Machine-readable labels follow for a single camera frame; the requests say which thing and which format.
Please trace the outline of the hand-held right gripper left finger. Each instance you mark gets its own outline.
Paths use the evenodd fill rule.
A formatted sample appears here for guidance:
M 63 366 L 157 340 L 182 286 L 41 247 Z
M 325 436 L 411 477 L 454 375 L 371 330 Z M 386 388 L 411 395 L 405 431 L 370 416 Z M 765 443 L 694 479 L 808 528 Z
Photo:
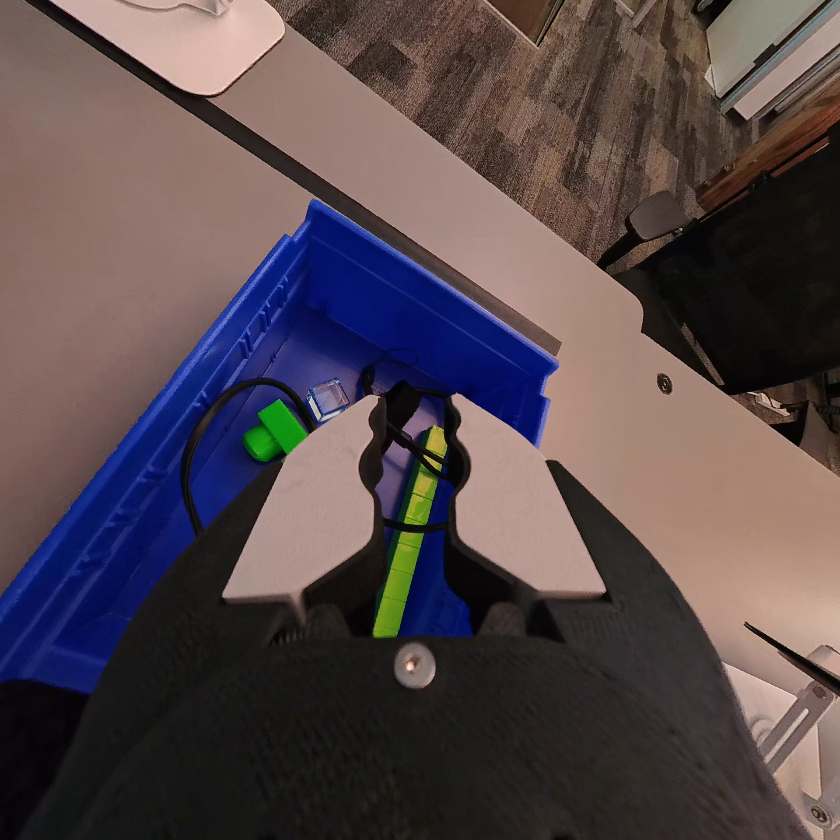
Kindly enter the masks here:
M 372 604 L 387 575 L 384 397 L 368 395 L 286 457 L 223 591 L 229 604 Z

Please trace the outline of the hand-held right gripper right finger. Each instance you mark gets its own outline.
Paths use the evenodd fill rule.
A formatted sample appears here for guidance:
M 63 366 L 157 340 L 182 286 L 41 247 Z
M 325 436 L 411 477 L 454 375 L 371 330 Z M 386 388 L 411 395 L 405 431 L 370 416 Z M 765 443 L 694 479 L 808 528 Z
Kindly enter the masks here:
M 450 465 L 463 464 L 448 514 L 454 548 L 520 601 L 601 598 L 606 585 L 542 453 L 464 395 L 447 409 Z

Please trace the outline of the green plastic block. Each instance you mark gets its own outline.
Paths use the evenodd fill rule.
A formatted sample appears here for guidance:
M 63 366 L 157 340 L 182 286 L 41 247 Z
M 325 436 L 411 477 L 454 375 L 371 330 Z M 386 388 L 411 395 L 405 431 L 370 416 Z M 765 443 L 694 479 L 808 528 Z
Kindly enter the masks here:
M 287 456 L 309 435 L 281 400 L 258 412 L 258 418 L 258 423 L 244 433 L 243 446 L 260 463 Z

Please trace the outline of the clear glass cube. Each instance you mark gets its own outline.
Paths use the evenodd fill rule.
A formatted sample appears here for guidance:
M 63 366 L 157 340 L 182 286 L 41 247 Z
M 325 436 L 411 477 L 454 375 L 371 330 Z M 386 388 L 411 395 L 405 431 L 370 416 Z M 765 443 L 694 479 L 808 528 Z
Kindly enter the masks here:
M 337 377 L 313 385 L 307 393 L 308 408 L 317 424 L 324 424 L 350 407 L 351 402 Z

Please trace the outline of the blue plastic bin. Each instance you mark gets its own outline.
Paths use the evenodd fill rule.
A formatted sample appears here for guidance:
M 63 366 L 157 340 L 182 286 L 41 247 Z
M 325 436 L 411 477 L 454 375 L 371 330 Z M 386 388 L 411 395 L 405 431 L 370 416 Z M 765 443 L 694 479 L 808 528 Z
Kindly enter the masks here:
M 144 598 L 193 541 L 180 465 L 230 386 L 267 377 L 302 400 L 336 379 L 351 403 L 406 381 L 462 393 L 538 446 L 546 350 L 326 205 L 312 200 L 2 595 L 2 682 L 90 694 Z

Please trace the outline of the green bar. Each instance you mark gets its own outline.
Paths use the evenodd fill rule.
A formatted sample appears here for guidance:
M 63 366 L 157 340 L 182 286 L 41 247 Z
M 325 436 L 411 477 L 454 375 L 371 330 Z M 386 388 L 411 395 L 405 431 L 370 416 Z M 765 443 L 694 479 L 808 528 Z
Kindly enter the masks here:
M 428 525 L 437 488 L 438 477 L 415 458 L 396 520 L 417 527 Z M 373 637 L 399 634 L 424 536 L 425 532 L 392 531 L 388 572 L 375 603 Z

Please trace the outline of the thin black panel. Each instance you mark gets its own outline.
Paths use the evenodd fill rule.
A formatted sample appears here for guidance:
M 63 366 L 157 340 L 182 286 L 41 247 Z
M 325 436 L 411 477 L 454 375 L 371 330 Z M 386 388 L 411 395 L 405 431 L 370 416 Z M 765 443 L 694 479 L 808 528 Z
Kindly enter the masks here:
M 753 635 L 771 646 L 783 659 L 808 676 L 811 681 L 831 692 L 836 698 L 839 698 L 839 676 L 836 673 L 824 665 L 820 665 L 808 657 L 796 653 L 756 626 L 750 623 L 744 623 L 743 626 Z

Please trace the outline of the black office chair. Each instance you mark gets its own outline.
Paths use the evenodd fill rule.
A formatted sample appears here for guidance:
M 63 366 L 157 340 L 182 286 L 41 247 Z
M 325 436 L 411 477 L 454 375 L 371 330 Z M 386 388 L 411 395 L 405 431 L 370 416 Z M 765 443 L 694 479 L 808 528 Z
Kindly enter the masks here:
M 642 304 L 643 334 L 716 384 L 687 327 L 730 396 L 838 369 L 838 126 L 825 138 L 701 218 L 688 218 L 667 191 L 649 196 L 596 261 L 605 270 L 675 235 L 613 278 Z

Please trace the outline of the white panel stand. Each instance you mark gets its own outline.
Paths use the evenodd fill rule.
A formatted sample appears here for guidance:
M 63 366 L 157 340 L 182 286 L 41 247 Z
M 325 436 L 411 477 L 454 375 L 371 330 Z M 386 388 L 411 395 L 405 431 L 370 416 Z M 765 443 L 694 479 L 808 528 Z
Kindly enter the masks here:
M 839 675 L 834 647 L 821 645 L 806 657 Z M 838 698 L 800 670 L 807 682 L 791 694 L 733 666 L 724 669 L 766 769 L 809 836 L 837 831 L 838 776 L 823 781 L 818 727 Z

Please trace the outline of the person's dark clothing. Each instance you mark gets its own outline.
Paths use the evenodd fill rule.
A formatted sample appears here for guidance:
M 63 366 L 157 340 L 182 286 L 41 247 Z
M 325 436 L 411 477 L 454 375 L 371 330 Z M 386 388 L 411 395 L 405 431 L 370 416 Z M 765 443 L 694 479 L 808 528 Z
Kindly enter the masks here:
M 1 684 L 1 838 L 15 839 L 53 784 L 89 694 L 31 679 Z

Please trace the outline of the white board stand base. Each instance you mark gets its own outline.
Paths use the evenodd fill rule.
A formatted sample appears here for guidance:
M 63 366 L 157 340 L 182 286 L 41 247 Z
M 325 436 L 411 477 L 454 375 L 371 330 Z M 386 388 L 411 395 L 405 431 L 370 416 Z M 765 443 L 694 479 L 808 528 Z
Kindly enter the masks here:
M 60 10 L 193 95 L 229 89 L 283 39 L 263 1 L 55 1 Z

